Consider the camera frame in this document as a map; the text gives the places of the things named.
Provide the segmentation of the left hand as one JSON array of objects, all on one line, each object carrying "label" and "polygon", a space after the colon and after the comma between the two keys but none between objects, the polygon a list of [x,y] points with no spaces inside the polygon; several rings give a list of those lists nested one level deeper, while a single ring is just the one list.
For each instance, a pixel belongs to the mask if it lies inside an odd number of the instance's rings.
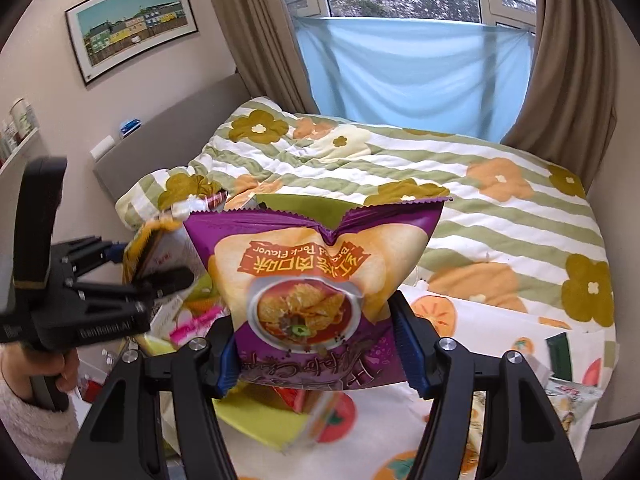
[{"label": "left hand", "polygon": [[30,380],[37,376],[55,377],[58,391],[69,393],[77,385],[79,358],[76,349],[66,352],[38,352],[20,344],[1,347],[1,374],[12,392],[31,401]]}]

